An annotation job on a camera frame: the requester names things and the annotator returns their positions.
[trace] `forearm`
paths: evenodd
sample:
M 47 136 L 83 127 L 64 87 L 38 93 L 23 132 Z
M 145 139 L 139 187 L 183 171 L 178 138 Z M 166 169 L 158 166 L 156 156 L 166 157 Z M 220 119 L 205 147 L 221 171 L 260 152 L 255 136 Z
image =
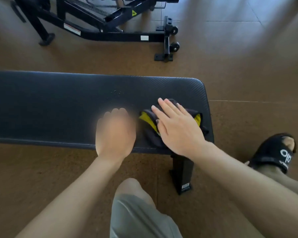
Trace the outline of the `forearm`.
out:
M 266 237 L 298 237 L 298 195 L 230 157 L 215 145 L 192 160 L 236 199 L 244 215 Z
M 36 216 L 17 238 L 69 238 L 81 232 L 97 198 L 120 164 L 102 157 Z

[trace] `brown floor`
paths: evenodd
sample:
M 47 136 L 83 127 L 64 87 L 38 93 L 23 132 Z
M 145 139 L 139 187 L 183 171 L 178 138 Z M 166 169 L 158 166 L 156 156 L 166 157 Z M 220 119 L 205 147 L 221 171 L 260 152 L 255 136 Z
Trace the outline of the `brown floor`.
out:
M 155 43 L 94 42 L 46 24 L 56 39 L 40 47 L 29 23 L 0 0 L 0 70 L 174 76 L 206 86 L 215 143 L 246 161 L 268 136 L 298 141 L 298 0 L 180 0 L 130 21 L 154 30 L 164 15 L 177 21 L 181 48 L 154 62 Z M 0 237 L 14 237 L 92 162 L 89 150 L 0 144 Z M 178 196 L 167 156 L 132 154 L 100 198 L 82 237 L 108 237 L 113 194 L 127 177 L 140 181 L 183 237 L 261 237 L 230 195 L 195 168 L 194 190 Z M 152 172 L 143 172 L 151 167 Z M 289 176 L 298 180 L 298 153 Z

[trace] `black slide sandal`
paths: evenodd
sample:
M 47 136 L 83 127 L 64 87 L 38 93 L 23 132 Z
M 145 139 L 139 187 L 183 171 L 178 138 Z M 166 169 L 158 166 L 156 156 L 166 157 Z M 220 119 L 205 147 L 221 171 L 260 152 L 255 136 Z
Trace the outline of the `black slide sandal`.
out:
M 291 157 L 296 152 L 296 141 L 292 151 L 282 142 L 284 137 L 294 138 L 288 133 L 275 134 L 269 137 L 259 146 L 248 166 L 256 170 L 262 165 L 270 164 L 279 167 L 286 174 Z

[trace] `weight bench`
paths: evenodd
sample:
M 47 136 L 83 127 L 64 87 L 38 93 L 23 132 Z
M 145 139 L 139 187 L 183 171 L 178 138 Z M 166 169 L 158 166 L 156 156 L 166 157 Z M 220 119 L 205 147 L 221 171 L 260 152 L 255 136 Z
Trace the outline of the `weight bench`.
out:
M 49 45 L 55 38 L 55 34 L 48 33 L 39 18 L 76 36 L 89 40 L 163 42 L 164 51 L 163 53 L 155 54 L 155 61 L 173 61 L 172 52 L 177 52 L 180 45 L 178 42 L 169 43 L 169 36 L 178 33 L 178 28 L 173 26 L 170 17 L 165 16 L 163 26 L 157 27 L 155 32 L 128 33 L 118 28 L 119 25 L 124 24 L 144 11 L 153 11 L 155 8 L 163 8 L 155 7 L 157 1 L 165 3 L 179 2 L 179 0 L 133 0 L 111 14 L 99 9 L 99 7 L 112 6 L 94 5 L 90 0 L 56 0 L 57 14 L 50 11 L 50 0 L 14 0 L 11 1 L 11 7 L 21 21 L 26 22 L 17 6 L 21 9 L 41 37 L 42 40 L 39 42 L 41 46 Z M 89 30 L 68 21 L 66 19 L 66 13 L 96 27 L 98 31 Z
M 0 71 L 0 142 L 95 149 L 97 117 L 117 107 L 139 115 L 159 97 L 202 112 L 205 139 L 214 142 L 207 95 L 197 79 L 23 71 Z M 141 132 L 132 152 L 171 155 L 177 192 L 192 188 L 191 160 L 152 147 Z

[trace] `hand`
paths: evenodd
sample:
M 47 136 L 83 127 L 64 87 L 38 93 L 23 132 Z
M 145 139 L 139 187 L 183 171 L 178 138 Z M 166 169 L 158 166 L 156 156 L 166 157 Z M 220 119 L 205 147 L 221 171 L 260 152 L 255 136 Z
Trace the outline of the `hand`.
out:
M 98 156 L 121 163 L 131 153 L 135 140 L 135 122 L 126 109 L 114 108 L 98 120 L 95 141 Z
M 158 130 L 163 143 L 178 155 L 194 158 L 199 155 L 205 141 L 202 130 L 194 118 L 180 104 L 176 107 L 168 99 L 159 98 L 163 111 L 152 106 L 151 109 L 159 118 Z

